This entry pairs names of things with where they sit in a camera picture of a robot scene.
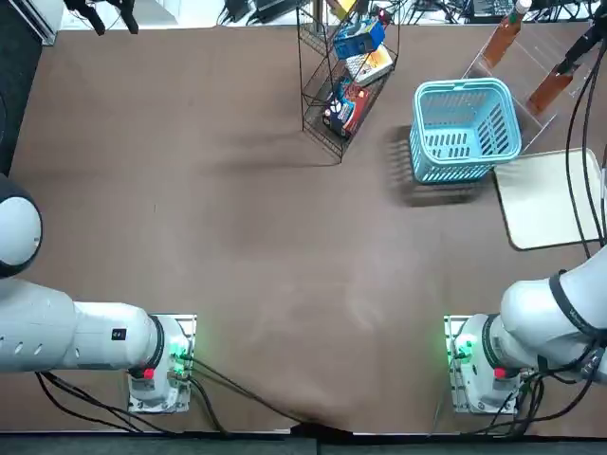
clear acrylic stand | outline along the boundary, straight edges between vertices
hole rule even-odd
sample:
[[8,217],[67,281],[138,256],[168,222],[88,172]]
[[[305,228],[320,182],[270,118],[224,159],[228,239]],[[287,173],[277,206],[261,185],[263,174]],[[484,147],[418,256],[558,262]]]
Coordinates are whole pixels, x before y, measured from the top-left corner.
[[554,29],[546,25],[523,24],[514,43],[508,48],[504,58],[493,68],[483,59],[483,50],[488,40],[476,55],[464,74],[464,78],[497,78],[504,82],[512,94],[517,119],[523,140],[522,153],[553,122],[559,112],[571,112],[570,105],[588,76],[597,49],[586,54],[574,79],[563,92],[539,115],[532,114],[525,106],[529,96],[540,85],[545,76],[559,64],[569,47],[580,37],[588,26]]

bottle cap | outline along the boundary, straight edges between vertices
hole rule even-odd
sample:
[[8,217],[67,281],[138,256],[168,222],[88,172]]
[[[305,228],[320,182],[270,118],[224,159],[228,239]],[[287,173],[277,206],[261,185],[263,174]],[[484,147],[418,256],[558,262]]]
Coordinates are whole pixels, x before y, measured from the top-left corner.
[[531,3],[531,0],[517,0],[514,8],[519,14],[525,14],[531,8]]

metal shelf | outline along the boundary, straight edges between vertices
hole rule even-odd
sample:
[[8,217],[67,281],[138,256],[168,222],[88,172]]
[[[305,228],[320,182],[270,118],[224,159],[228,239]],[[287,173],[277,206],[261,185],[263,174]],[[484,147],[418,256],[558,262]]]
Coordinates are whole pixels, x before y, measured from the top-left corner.
[[[391,6],[388,11],[392,14],[393,21],[391,24],[384,26],[386,31],[386,40],[384,46],[388,50],[390,57],[393,60],[390,71],[383,76],[377,78],[369,84],[365,84],[363,89],[368,92],[368,100],[360,114],[359,120],[354,128],[350,131],[348,137],[341,136],[330,130],[322,122],[322,113],[330,106],[330,95],[334,91],[336,84],[342,77],[348,77],[350,83],[344,89],[349,89],[350,85],[358,86],[354,80],[357,74],[350,74],[345,61],[338,59],[333,50],[333,38],[343,28],[355,24],[359,19],[369,17],[368,15],[358,15],[358,1],[352,6],[348,14],[335,25],[322,24],[314,19],[314,17],[302,7],[297,10],[297,30],[300,58],[300,82],[301,82],[301,104],[302,104],[302,131],[308,134],[317,142],[333,154],[339,163],[343,160],[343,156],[355,138],[361,124],[364,122],[367,114],[372,109],[379,93],[381,92],[386,81],[394,71],[398,60],[398,48],[400,45],[400,27],[402,22],[402,6],[403,1],[390,2]],[[369,10],[373,8],[374,2],[371,1]],[[388,41],[394,43],[395,49],[392,50],[388,46]],[[312,76],[304,83],[302,74],[302,43],[312,48],[316,54],[321,56],[320,63],[316,67]]]

wire rack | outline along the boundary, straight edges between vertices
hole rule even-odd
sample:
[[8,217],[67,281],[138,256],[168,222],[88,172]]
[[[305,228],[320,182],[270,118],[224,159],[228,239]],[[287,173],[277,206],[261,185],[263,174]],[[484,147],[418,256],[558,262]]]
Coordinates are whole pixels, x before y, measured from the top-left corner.
[[[360,113],[356,124],[350,129],[349,134],[347,136],[342,136],[329,129],[322,122],[322,113],[330,107],[331,99],[333,98],[332,93],[336,90],[337,84],[340,83],[340,86],[344,91],[358,89],[359,85],[355,82],[355,79],[359,75],[364,63],[366,63],[366,59],[369,58],[369,56],[367,56],[359,66],[359,72],[351,74],[345,61],[338,59],[333,46],[334,38],[341,29],[355,24],[360,19],[369,17],[368,13],[357,12],[359,1],[362,2],[362,0],[357,0],[352,5],[352,8],[343,15],[342,19],[335,18],[333,22],[328,18],[319,22],[305,7],[300,6],[297,8],[302,131],[319,142],[339,160],[339,163],[342,162],[347,148],[354,140],[360,126],[375,104],[379,93],[393,73],[398,60],[398,49],[400,46],[399,25],[403,21],[401,12],[404,1],[370,1],[368,11],[371,11],[375,5],[378,5],[392,15],[390,24],[384,25],[386,39],[384,40],[383,45],[388,51],[393,63],[385,74],[373,80],[371,83],[364,84],[364,86],[360,88],[366,94],[367,101],[364,103],[362,112]],[[311,48],[314,52],[304,52],[303,50],[305,47]],[[304,78],[303,67],[314,67],[313,65],[315,63],[314,61],[310,62],[309,59],[307,61],[305,60],[305,57],[309,54],[316,56],[316,61],[320,62],[312,72],[312,76]]]

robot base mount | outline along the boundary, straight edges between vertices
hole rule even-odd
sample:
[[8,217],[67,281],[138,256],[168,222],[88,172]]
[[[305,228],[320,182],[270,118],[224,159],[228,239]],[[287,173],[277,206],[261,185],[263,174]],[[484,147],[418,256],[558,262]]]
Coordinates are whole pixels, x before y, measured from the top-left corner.
[[[455,412],[495,414],[509,393],[518,389],[520,376],[497,378],[482,346],[487,315],[444,316],[451,401]],[[517,393],[500,414],[516,413]]]
[[188,376],[196,334],[196,315],[152,315],[164,330],[164,350],[155,370],[142,378],[128,374],[130,412],[175,413],[190,407]]

